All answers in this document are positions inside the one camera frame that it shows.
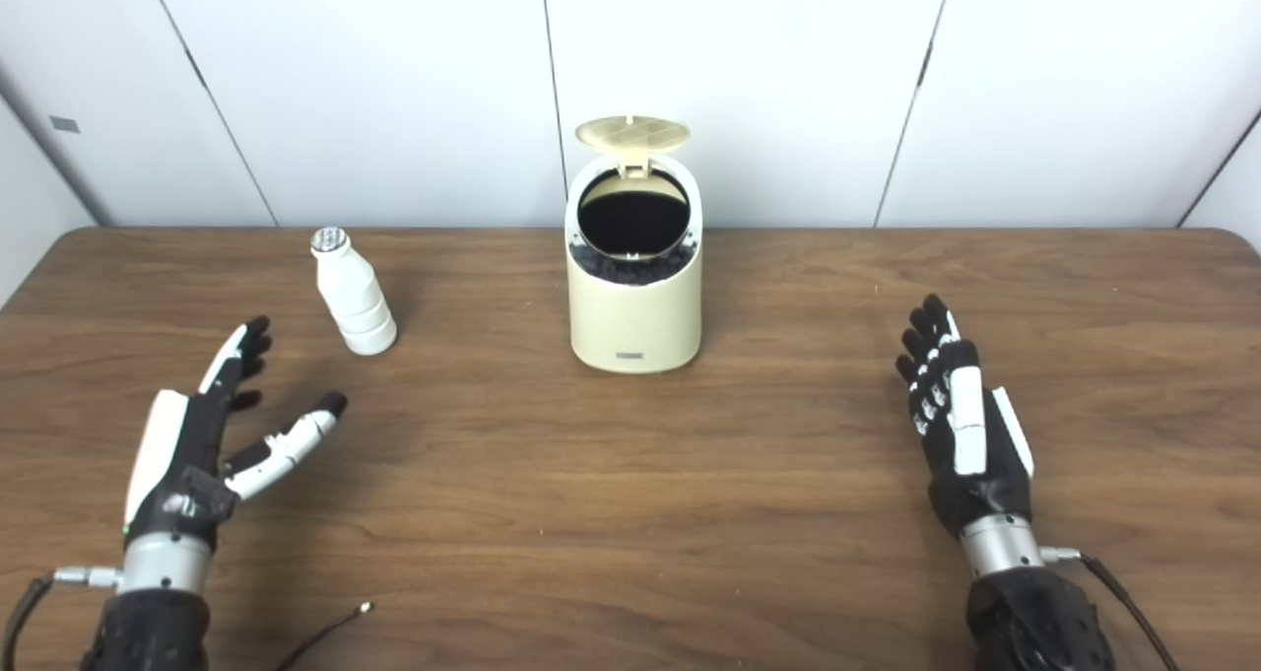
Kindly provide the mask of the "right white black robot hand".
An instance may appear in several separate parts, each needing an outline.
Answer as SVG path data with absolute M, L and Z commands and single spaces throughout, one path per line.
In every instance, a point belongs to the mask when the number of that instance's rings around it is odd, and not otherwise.
M 951 535 L 989 515 L 1031 521 L 1034 457 L 1006 388 L 985 383 L 980 352 L 929 294 L 909 314 L 897 373 L 929 468 L 929 503 Z

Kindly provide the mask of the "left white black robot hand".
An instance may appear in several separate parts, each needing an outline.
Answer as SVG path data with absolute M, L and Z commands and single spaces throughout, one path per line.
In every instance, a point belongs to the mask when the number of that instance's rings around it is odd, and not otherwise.
M 235 510 L 293 473 L 335 429 L 346 394 L 324 394 L 288 426 L 222 457 L 230 416 L 261 401 L 243 382 L 259 375 L 271 348 L 269 317 L 240 324 L 211 359 L 190 394 L 161 388 L 141 435 L 124 510 L 124 546 L 171 535 L 211 549 Z

